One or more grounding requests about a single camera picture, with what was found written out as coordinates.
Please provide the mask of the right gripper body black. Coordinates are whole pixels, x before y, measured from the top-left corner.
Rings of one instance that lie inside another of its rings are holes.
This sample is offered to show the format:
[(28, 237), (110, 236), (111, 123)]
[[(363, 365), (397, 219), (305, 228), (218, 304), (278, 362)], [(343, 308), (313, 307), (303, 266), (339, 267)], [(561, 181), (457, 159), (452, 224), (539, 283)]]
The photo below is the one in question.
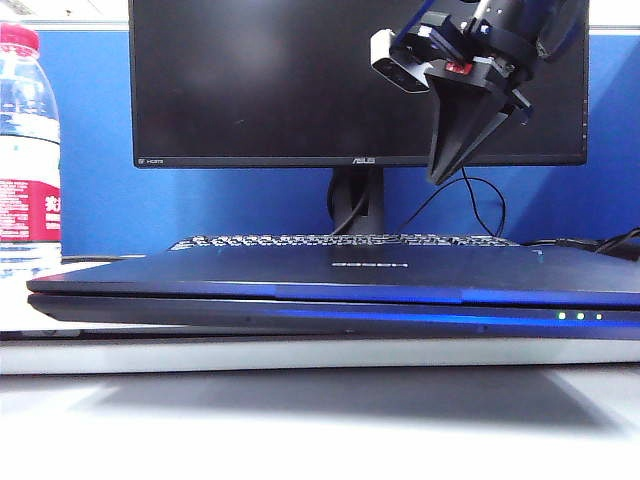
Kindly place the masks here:
[(525, 125), (533, 106), (519, 86), (533, 77), (533, 43), (508, 29), (425, 29), (425, 77), (441, 103), (476, 103), (490, 122), (514, 115)]

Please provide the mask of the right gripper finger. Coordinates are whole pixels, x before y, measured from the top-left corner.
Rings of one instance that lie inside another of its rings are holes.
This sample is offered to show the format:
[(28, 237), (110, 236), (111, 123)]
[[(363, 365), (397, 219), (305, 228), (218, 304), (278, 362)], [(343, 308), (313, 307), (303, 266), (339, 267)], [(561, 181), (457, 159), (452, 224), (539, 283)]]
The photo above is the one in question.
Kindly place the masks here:
[(475, 151), (512, 115), (514, 107), (441, 111), (438, 126), (438, 183), (460, 170)]
[(429, 153), (429, 180), (442, 184), (506, 118), (500, 89), (435, 79), (437, 99)]

